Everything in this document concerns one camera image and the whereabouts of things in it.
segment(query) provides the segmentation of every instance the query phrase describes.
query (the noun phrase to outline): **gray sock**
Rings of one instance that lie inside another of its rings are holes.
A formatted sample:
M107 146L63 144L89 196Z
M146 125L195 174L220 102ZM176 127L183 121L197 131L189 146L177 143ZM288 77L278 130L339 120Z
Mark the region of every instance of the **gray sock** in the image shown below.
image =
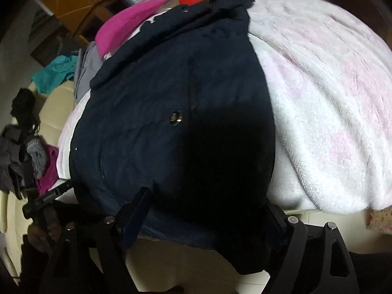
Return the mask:
M40 139L37 137L33 138L26 144L26 148L27 153L33 160L34 175L37 179L40 179L46 171L46 163L48 162L48 157Z

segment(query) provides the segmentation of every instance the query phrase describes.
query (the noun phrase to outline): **white blanket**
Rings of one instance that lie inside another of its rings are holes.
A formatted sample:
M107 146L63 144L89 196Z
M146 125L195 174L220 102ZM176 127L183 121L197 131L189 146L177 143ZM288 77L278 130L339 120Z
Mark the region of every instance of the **white blanket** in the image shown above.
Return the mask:
M248 12L276 124L270 200L340 214L392 205L388 46L323 0L255 0Z

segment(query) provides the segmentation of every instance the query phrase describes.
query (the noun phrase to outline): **folded gray fabric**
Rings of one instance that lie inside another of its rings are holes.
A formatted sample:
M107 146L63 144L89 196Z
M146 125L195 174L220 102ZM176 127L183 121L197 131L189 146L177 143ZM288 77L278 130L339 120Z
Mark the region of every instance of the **folded gray fabric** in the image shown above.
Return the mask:
M82 97L90 90L90 81L99 71L102 64L103 59L99 57L98 48L94 41L88 44L85 52L79 51L74 78L76 103L79 103Z
M41 144L39 138L34 137L26 144L27 153L33 160L34 175L37 179L41 179L45 174L48 157Z

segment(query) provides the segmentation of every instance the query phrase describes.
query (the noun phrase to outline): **magenta pillow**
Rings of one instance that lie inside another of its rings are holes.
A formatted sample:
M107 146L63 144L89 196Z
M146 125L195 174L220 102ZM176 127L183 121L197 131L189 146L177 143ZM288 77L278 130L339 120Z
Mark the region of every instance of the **magenta pillow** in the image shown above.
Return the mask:
M141 2L111 17L102 25L95 36L99 56L103 58L109 52L120 47L143 21L156 14L156 11L165 2L165 0Z

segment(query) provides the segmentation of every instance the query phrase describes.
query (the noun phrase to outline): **wall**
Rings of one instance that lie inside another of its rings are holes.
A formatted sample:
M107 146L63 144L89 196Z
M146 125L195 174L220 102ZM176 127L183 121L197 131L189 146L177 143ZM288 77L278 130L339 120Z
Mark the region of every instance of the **wall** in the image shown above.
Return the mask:
M38 5L29 0L0 43L0 130L11 122L11 103L42 66L29 53L28 39Z

